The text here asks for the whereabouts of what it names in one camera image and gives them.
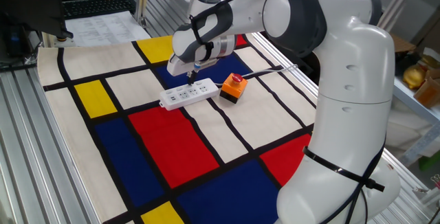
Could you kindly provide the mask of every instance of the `power strip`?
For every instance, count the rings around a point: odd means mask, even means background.
[[[200,100],[214,97],[219,94],[219,88],[209,78],[194,82],[192,85],[183,85],[160,92],[159,104],[168,111]]]

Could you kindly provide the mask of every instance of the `red button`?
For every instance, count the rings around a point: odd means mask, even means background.
[[[240,83],[243,81],[243,77],[241,77],[239,74],[233,74],[232,80],[235,81],[235,83]]]

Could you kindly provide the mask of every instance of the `keyboard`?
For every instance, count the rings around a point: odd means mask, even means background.
[[[91,16],[114,14],[116,12],[136,11],[134,0],[81,0],[63,2],[64,19],[87,18]]]

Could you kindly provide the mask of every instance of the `shelf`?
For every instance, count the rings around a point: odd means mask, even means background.
[[[394,95],[432,125],[440,120],[440,105],[427,109],[414,99],[415,91],[409,89],[399,77],[394,77]]]

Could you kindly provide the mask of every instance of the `monitor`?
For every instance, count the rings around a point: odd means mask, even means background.
[[[25,25],[58,37],[73,37],[65,27],[61,0],[0,0],[0,14],[3,28]]]

